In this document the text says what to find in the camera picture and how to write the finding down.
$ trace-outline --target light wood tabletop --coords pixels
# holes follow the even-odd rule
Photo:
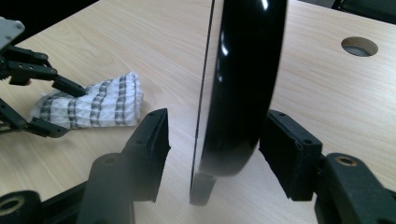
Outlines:
[[[169,110],[170,145],[156,203],[135,203],[136,223],[316,223],[314,202],[288,200],[260,152],[220,179],[207,206],[189,204],[191,164],[211,1],[101,0],[19,44],[44,52],[60,75],[90,85],[130,71],[140,76],[142,118]],[[345,52],[351,36],[378,47]],[[289,1],[271,107],[322,141],[323,153],[363,160],[396,190],[396,26]],[[0,83],[24,117],[51,83]],[[93,161],[120,152],[134,127],[72,130],[57,139],[0,136],[0,195],[22,189],[46,200],[87,180]]]

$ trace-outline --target wood grain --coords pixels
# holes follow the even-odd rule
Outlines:
[[[315,223],[313,202],[285,197],[256,152],[233,178],[218,181],[206,207],[189,205],[191,162],[204,66],[208,0],[101,0],[20,44],[45,52],[81,85],[135,71],[142,116],[169,109],[170,143],[156,203],[135,203],[136,223]],[[349,36],[374,41],[375,56],[346,53]],[[396,27],[290,1],[272,108],[324,143],[365,161],[396,189]],[[25,117],[50,83],[0,83],[1,97]],[[92,162],[119,152],[133,127],[74,130],[59,139],[29,133],[0,136],[0,195],[33,189],[48,199],[88,178]]]

